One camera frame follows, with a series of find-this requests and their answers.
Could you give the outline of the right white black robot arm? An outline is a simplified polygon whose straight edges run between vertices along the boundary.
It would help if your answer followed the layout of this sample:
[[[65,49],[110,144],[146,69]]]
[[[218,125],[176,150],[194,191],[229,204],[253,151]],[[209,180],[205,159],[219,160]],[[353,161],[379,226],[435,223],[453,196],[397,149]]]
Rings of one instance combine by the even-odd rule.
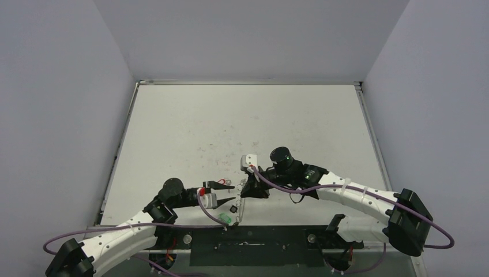
[[[412,190],[401,192],[360,185],[312,164],[296,160],[287,147],[270,154],[272,166],[262,169],[254,154],[243,155],[240,169],[248,176],[240,195],[267,199],[276,188],[317,200],[332,201],[362,212],[363,218],[338,214],[326,231],[329,245],[339,248],[346,242],[383,242],[409,256],[419,257],[426,247],[433,217]]]

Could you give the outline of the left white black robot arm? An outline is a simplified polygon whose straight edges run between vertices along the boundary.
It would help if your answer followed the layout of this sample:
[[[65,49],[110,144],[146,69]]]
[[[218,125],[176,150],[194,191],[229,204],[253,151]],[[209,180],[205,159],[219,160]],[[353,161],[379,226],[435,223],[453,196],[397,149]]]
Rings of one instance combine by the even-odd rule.
[[[216,190],[233,190],[229,180],[205,181],[185,188],[178,178],[163,183],[158,194],[141,211],[116,227],[95,230],[95,237],[78,242],[75,233],[54,253],[46,276],[102,276],[116,265],[153,246],[163,249],[172,241],[177,208],[199,206],[204,212],[216,209],[230,198],[219,200]]]

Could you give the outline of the metal key holder ring plate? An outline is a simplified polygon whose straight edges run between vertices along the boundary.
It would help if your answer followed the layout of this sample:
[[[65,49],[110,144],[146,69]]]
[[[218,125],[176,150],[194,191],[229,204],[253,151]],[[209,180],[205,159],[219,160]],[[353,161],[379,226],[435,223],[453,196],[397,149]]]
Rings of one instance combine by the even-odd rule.
[[[237,192],[237,200],[236,200],[235,205],[237,206],[238,211],[236,212],[234,225],[240,224],[244,218],[246,200],[241,196],[241,192],[244,189],[246,182],[247,182],[247,179],[242,179],[240,181],[239,185],[236,186],[236,190],[238,192]]]

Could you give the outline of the red tagged key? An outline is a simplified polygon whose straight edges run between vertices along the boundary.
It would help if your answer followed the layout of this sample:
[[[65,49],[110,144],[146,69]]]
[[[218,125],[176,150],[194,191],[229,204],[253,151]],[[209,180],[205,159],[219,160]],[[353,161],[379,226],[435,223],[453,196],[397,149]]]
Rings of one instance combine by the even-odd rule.
[[[232,181],[230,179],[227,179],[227,178],[221,178],[217,182],[219,184],[223,184],[223,185],[226,185],[226,186],[231,186],[232,185]]]

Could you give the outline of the green tagged key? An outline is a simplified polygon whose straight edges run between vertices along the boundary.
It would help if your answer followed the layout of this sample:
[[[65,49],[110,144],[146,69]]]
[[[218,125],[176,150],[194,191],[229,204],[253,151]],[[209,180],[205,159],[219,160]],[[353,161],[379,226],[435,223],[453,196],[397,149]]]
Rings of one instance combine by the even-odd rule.
[[[231,224],[232,223],[232,218],[227,215],[226,213],[220,213],[218,219],[226,224]]]

